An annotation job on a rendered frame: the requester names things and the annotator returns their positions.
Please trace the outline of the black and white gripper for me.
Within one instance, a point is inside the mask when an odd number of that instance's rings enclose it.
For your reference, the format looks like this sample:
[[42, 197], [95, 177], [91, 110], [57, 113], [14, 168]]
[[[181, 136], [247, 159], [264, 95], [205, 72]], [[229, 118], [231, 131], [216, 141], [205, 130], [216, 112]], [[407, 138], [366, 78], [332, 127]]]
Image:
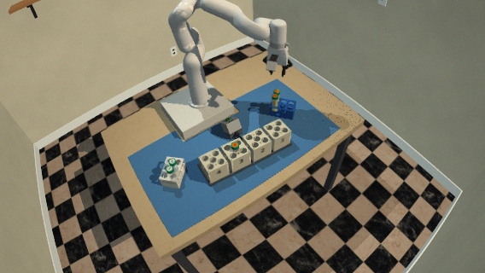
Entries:
[[[288, 58], [289, 57], [288, 46], [286, 46], [284, 49], [274, 49], [269, 44], [268, 50], [267, 50], [267, 57], [263, 59], [263, 62], [265, 62], [265, 64], [267, 63], [267, 60], [270, 59], [271, 55], [278, 55], [277, 65], [282, 66], [283, 68], [282, 77], [283, 77], [285, 75], [285, 70], [293, 66], [292, 62]], [[289, 65], [287, 65], [288, 63]]]

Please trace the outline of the blue tube rack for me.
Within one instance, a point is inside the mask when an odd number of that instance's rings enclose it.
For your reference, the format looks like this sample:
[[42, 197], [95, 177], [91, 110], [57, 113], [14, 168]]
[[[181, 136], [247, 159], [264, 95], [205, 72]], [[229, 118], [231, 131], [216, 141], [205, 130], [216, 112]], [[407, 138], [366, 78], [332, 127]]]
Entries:
[[[282, 100], [285, 100], [286, 103], [281, 102]], [[289, 102], [293, 102], [294, 104], [290, 104], [289, 105]], [[280, 106], [280, 105], [284, 105], [284, 106]], [[270, 107], [269, 107], [269, 115], [276, 116], [276, 117], [280, 117], [280, 118], [285, 118], [285, 119], [293, 119], [293, 115], [295, 113], [295, 106], [296, 106], [296, 101], [279, 98], [279, 102], [278, 102], [278, 106], [277, 107], [274, 107], [272, 105], [272, 103], [270, 104]], [[277, 111], [272, 111], [272, 108], [276, 108]], [[281, 109], [281, 110], [278, 110], [278, 109]]]

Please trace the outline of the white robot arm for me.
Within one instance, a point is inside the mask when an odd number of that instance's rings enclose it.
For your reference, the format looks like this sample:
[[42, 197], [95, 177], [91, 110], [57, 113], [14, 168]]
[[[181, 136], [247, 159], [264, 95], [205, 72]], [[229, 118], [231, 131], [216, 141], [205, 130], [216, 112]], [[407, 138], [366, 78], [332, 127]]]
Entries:
[[186, 53], [183, 68], [190, 90], [189, 103], [194, 108], [206, 107], [212, 101], [211, 95], [207, 93], [202, 67], [205, 55], [202, 37], [198, 30], [187, 22], [199, 8], [229, 21], [239, 32], [255, 40], [264, 41], [270, 36], [270, 46], [274, 49], [289, 46], [286, 42], [287, 24], [284, 20], [257, 18], [251, 21], [237, 5], [226, 0], [181, 0], [169, 14], [168, 23], [179, 50]]

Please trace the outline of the blue flat mat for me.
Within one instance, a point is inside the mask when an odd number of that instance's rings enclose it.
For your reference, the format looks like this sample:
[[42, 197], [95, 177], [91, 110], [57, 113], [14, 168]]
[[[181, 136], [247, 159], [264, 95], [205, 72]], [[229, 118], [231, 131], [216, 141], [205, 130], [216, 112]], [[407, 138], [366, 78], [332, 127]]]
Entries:
[[[269, 115], [275, 89], [280, 90], [280, 98], [296, 101], [293, 119]], [[211, 187], [197, 165], [200, 163], [198, 157], [216, 148], [221, 152], [221, 146], [238, 137], [230, 139], [221, 130], [220, 122], [184, 142], [173, 131], [128, 156], [138, 180], [171, 237], [247, 194], [341, 129], [278, 79], [239, 96], [231, 103], [240, 111], [232, 117], [240, 121], [241, 138], [281, 119], [291, 130], [292, 145]], [[184, 159], [186, 164], [179, 189], [162, 186], [159, 180], [167, 157]]]

